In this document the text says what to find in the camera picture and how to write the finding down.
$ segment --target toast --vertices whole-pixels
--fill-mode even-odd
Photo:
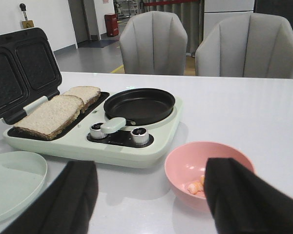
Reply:
[[[81,98],[84,101],[84,107],[82,109],[84,113],[89,106],[99,99],[101,90],[94,86],[76,86],[63,93],[63,95],[74,95]]]
[[[14,127],[20,132],[52,140],[78,117],[83,108],[80,97],[57,95],[15,123]]]

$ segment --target pan handle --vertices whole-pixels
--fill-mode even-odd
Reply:
[[[115,117],[101,125],[101,132],[106,134],[114,133],[124,126],[126,126],[126,119],[123,117]]]

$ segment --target non-stick pan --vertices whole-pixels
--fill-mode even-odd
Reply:
[[[152,88],[131,89],[111,96],[104,103],[106,116],[123,117],[127,126],[147,125],[165,119],[172,112],[175,97]]]

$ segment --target plastic bowl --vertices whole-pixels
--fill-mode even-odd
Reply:
[[[184,204],[200,211],[209,211],[204,192],[192,195],[187,188],[189,184],[200,181],[210,157],[232,157],[254,172],[252,163],[242,152],[225,144],[195,141],[174,149],[165,160],[165,173],[170,187]]]

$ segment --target control knob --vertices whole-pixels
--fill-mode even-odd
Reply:
[[[130,135],[136,145],[144,145],[149,141],[149,135],[145,128],[135,128],[130,132]]]
[[[93,139],[103,139],[107,136],[106,133],[101,131],[101,125],[103,123],[95,123],[90,126],[90,135]]]

